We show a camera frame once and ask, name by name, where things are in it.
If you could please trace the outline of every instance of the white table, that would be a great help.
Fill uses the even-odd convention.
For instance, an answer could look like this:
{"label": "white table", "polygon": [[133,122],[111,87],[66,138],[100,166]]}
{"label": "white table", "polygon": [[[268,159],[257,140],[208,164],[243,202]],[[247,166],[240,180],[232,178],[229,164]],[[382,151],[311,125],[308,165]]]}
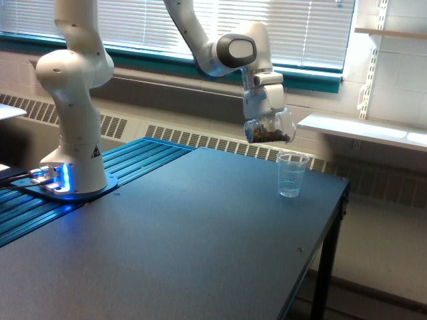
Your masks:
{"label": "white table", "polygon": [[0,120],[19,117],[26,114],[27,112],[25,110],[0,103]]}

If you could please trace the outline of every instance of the clear plastic cup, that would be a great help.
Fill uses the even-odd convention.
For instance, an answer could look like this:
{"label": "clear plastic cup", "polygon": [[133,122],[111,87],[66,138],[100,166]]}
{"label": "clear plastic cup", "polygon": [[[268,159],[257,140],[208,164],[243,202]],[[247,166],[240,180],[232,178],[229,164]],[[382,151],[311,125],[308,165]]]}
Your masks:
{"label": "clear plastic cup", "polygon": [[278,153],[279,194],[284,197],[297,197],[300,193],[306,165],[310,158],[307,155],[281,152]]}

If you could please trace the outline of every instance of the wall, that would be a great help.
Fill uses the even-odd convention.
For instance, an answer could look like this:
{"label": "wall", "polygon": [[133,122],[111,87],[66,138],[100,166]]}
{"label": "wall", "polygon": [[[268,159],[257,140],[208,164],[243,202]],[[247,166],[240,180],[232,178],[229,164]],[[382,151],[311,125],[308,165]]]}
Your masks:
{"label": "wall", "polygon": [[[386,28],[427,31],[427,5],[423,0],[389,0]],[[377,0],[360,0],[354,26],[376,26]],[[287,104],[296,121],[313,111],[358,116],[356,105],[368,68],[371,42],[352,34],[344,81],[339,94],[289,89]],[[374,82],[369,117],[427,127],[426,43],[385,38]],[[37,54],[0,51],[0,92],[42,95],[31,61]],[[147,81],[113,79],[93,91],[100,107],[132,116],[144,116],[195,129],[241,137],[242,100],[159,86]],[[414,171],[427,171],[427,156],[418,151],[362,143],[299,130],[288,146],[323,157],[349,157]],[[334,275],[359,284],[427,304],[427,252],[425,210],[353,196],[343,228]]]}

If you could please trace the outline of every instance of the blue led light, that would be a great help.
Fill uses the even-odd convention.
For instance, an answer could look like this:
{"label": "blue led light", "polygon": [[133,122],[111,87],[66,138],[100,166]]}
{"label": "blue led light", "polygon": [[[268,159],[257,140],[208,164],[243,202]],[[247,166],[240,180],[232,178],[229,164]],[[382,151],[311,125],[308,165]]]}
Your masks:
{"label": "blue led light", "polygon": [[70,178],[69,178],[69,172],[68,172],[68,166],[64,163],[62,165],[62,177],[64,182],[64,191],[70,190]]}

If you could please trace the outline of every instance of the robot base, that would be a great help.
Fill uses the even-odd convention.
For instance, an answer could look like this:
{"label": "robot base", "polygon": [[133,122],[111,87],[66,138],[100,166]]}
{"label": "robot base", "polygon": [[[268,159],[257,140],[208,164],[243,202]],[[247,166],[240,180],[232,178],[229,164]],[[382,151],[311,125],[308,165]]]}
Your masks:
{"label": "robot base", "polygon": [[[16,187],[19,187],[21,185],[30,185],[30,184],[32,184],[32,182],[28,178],[16,180],[15,182],[12,183],[12,185]],[[107,174],[107,186],[101,190],[90,192],[90,193],[76,193],[72,195],[70,194],[56,195],[40,186],[26,187],[26,188],[23,188],[23,190],[32,195],[36,195],[42,198],[59,201],[63,203],[86,203],[86,202],[93,201],[97,198],[100,198],[103,195],[106,195],[107,193],[112,192],[113,190],[117,189],[117,186],[118,186],[117,177]]]}

